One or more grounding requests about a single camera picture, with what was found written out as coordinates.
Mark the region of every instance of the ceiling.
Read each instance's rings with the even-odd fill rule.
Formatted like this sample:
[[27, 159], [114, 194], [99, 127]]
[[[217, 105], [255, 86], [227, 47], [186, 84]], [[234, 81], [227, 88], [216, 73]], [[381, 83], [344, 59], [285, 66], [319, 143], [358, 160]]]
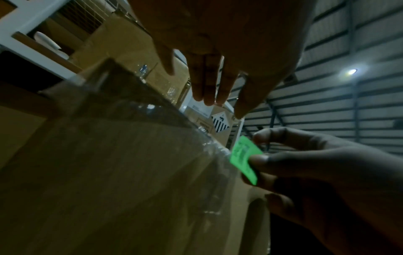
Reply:
[[[245, 117], [243, 135], [284, 126], [403, 156], [403, 0], [319, 0], [297, 81], [279, 84]], [[346, 77], [349, 69], [358, 69]], [[239, 77], [228, 100], [235, 104]], [[233, 127], [231, 137], [235, 134]], [[273, 144], [269, 152], [292, 150]]]

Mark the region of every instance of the glowing light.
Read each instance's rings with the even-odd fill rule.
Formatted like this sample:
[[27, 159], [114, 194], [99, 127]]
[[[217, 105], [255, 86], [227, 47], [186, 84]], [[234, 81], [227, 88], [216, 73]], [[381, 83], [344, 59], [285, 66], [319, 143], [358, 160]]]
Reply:
[[357, 72], [357, 69], [351, 69], [347, 72], [348, 75], [353, 75]]

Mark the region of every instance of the green label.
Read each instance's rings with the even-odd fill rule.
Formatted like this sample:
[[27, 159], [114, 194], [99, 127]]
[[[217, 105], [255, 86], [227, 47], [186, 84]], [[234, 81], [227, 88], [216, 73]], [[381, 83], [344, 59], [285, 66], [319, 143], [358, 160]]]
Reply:
[[257, 176], [248, 164], [251, 155], [263, 154], [263, 152], [248, 138], [241, 136], [232, 149], [230, 162], [236, 166], [253, 184], [257, 183]]

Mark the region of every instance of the hand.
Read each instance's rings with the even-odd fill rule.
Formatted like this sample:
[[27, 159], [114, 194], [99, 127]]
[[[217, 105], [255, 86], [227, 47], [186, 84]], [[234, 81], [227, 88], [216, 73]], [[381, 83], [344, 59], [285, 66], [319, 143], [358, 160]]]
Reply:
[[253, 155], [271, 213], [309, 229], [334, 254], [402, 254], [403, 160], [333, 136], [263, 129], [256, 144], [299, 151]]
[[162, 65], [173, 74], [173, 49], [186, 57], [193, 97], [213, 105], [227, 100], [240, 71], [248, 74], [235, 105], [241, 118], [294, 71], [316, 0], [129, 0], [153, 36]]

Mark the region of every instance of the white label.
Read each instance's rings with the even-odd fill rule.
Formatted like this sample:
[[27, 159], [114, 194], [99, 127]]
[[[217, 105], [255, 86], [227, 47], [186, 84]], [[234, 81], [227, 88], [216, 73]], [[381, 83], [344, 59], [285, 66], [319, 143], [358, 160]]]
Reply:
[[230, 128], [225, 112], [214, 114], [211, 118], [213, 119], [214, 129], [217, 133]]
[[213, 111], [213, 105], [212, 106], [206, 106], [203, 101], [197, 102], [193, 98], [190, 99], [189, 104], [187, 107], [192, 108], [199, 114], [203, 115], [206, 118], [210, 118], [211, 112]]

